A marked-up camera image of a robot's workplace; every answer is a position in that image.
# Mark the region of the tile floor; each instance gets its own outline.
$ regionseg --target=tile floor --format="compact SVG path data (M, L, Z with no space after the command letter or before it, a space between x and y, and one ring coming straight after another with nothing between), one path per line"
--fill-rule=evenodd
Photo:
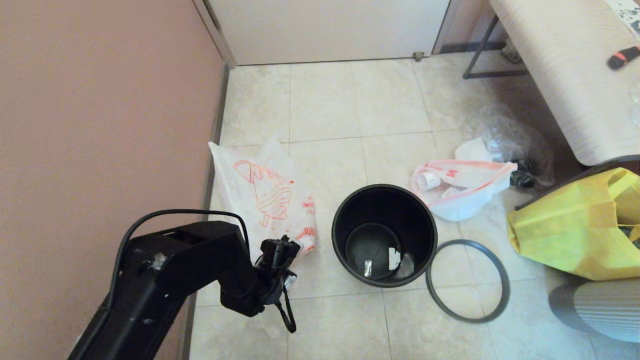
M424 277L381 290L352 278L335 257L330 227L342 199L367 184L407 187L419 163L453 157L464 139L460 124L488 104L504 102L522 120L546 129L562 168L575 168L532 79L462 80L469 57L268 65L231 72L221 145L252 154L271 135L278 136L314 194L317 249L292 266L298 274L291 291L295 334L288 334L274 307L254 318L221 307L214 283L198 292L193 360L640 358L637 346L589 337L551 313L548 292L575 279L521 258L508 243L505 213L527 200L527 194L507 190L460 223L436 220L440 242L479 241L505 264L511 301L488 324L449 318L431 300ZM500 61L489 54L479 66L502 66ZM221 209L216 185L211 206ZM434 262L433 275L441 298L463 315L481 316L497 304L497 271L476 250L447 248Z

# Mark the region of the black trash can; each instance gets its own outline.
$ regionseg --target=black trash can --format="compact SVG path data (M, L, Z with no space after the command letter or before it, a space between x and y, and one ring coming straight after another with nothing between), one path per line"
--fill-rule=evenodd
M369 285L395 288L431 265L438 231L418 197L398 186L377 184L342 202L333 218L332 239L351 275Z

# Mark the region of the yellow plastic bag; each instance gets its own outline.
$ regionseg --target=yellow plastic bag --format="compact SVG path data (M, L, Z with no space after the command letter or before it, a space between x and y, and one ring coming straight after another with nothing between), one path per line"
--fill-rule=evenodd
M640 176L624 168L568 184L508 215L522 256L591 280L640 276Z

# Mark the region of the white door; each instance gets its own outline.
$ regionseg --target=white door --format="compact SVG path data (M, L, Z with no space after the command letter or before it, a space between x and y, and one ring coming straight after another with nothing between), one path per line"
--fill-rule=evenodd
M429 56L449 5L449 0L208 1L240 65Z

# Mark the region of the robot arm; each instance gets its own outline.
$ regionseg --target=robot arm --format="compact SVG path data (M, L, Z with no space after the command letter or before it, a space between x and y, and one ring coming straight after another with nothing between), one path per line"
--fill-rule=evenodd
M255 267L240 229L227 222L196 222L126 240L115 286L69 359L152 359L187 296L215 280L223 306L255 316L275 304L287 329L296 330L287 296L296 275L288 267L300 246L288 237L264 240ZM280 304L283 291L288 317Z

